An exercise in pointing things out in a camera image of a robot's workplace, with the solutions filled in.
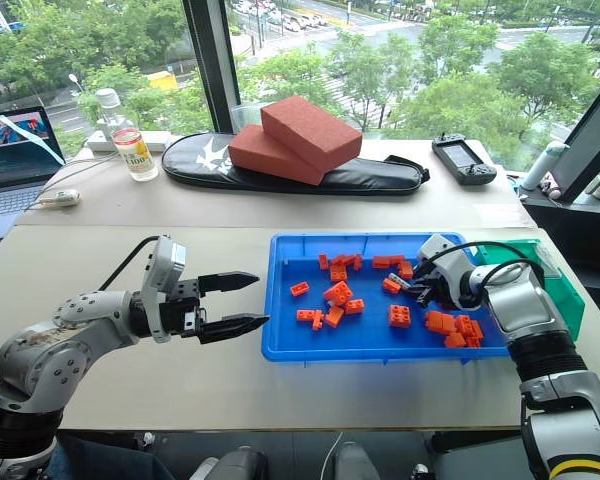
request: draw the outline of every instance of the street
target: street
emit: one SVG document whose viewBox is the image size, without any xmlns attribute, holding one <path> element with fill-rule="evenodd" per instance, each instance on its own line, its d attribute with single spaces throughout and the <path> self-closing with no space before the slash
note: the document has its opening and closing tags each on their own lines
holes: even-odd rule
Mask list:
<svg viewBox="0 0 600 480">
<path fill-rule="evenodd" d="M 249 60 L 249 64 L 257 63 L 266 58 L 275 56 L 281 51 L 291 48 L 302 47 L 309 41 L 314 41 L 320 53 L 326 55 L 333 48 L 336 41 L 336 27 L 347 28 L 349 31 L 362 33 L 366 40 L 372 46 L 378 46 L 384 43 L 389 35 L 389 32 L 405 36 L 409 41 L 417 46 L 418 38 L 426 28 L 426 24 L 393 21 L 386 22 L 376 17 L 367 16 L 364 14 L 352 12 L 349 16 L 349 24 L 347 26 L 347 11 L 343 8 L 334 7 L 323 4 L 314 0 L 295 0 L 295 4 L 299 7 L 300 13 L 316 13 L 325 17 L 329 22 L 328 26 L 310 28 L 300 32 L 291 32 L 289 30 L 281 31 L 280 25 L 265 23 L 264 43 L 262 49 L 259 47 L 259 42 L 256 40 L 256 55 Z M 283 13 L 299 13 L 291 12 L 283 9 Z M 248 34 L 257 38 L 257 20 L 254 16 L 238 14 L 241 22 L 244 25 Z M 582 41 L 588 27 L 551 27 L 549 34 L 558 38 L 565 43 L 576 43 Z M 525 29 L 501 29 L 495 44 L 495 48 L 487 50 L 484 59 L 477 67 L 477 70 L 485 71 L 489 63 L 498 62 L 502 57 L 503 51 L 508 51 L 521 45 L 528 35 L 535 32 L 544 31 L 544 28 L 525 28 Z M 251 55 L 250 44 L 247 48 L 242 47 L 237 51 L 234 46 L 234 53 L 242 53 Z M 344 96 L 341 92 L 342 83 L 340 80 L 325 78 L 327 88 L 331 94 L 341 104 L 350 106 L 352 100 Z M 78 110 L 75 100 L 72 98 L 71 87 L 67 89 L 55 99 L 55 103 L 59 105 L 47 106 L 47 112 L 54 128 L 62 129 L 65 132 L 81 132 L 85 138 L 93 132 L 93 127 L 87 122 L 82 113 Z M 375 109 L 371 115 L 372 125 L 377 125 L 380 114 L 379 109 Z M 569 135 L 571 128 L 564 125 L 553 124 L 551 129 L 551 137 L 554 140 L 565 140 Z"/>
</svg>

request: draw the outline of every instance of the controller screen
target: controller screen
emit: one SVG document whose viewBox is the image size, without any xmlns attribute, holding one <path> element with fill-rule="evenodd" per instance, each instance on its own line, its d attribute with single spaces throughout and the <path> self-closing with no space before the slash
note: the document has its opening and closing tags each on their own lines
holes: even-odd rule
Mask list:
<svg viewBox="0 0 600 480">
<path fill-rule="evenodd" d="M 458 167 L 469 167 L 476 164 L 473 157 L 469 155 L 469 152 L 467 152 L 462 145 L 444 147 L 444 151 Z"/>
</svg>

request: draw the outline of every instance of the laptop screen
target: laptop screen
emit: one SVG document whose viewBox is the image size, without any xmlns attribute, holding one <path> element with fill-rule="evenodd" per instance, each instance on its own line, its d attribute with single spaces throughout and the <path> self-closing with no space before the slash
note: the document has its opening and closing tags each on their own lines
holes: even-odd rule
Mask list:
<svg viewBox="0 0 600 480">
<path fill-rule="evenodd" d="M 4 116 L 22 130 L 40 137 L 54 152 L 60 149 L 48 121 L 40 111 L 9 112 Z M 60 164 L 45 149 L 0 120 L 0 188 L 51 178 Z"/>
</svg>

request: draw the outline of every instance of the laptop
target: laptop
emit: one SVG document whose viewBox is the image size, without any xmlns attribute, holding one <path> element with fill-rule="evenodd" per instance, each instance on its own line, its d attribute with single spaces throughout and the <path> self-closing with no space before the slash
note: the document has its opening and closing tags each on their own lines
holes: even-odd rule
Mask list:
<svg viewBox="0 0 600 480">
<path fill-rule="evenodd" d="M 0 239 L 35 202 L 43 185 L 62 166 L 60 162 L 64 163 L 62 152 L 44 108 L 0 112 Z"/>
</svg>

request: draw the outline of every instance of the green plastic container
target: green plastic container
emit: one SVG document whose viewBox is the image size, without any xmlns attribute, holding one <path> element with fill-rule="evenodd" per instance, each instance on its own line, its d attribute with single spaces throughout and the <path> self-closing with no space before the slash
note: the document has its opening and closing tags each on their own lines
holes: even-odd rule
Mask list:
<svg viewBox="0 0 600 480">
<path fill-rule="evenodd" d="M 507 245 L 517 248 L 530 260 L 538 262 L 545 271 L 545 290 L 558 307 L 573 340 L 578 339 L 580 324 L 584 314 L 584 300 L 573 288 L 562 270 L 553 264 L 551 257 L 542 246 L 540 240 L 509 240 Z M 516 254 L 496 246 L 478 247 L 477 261 L 481 265 L 506 262 L 517 258 Z"/>
</svg>

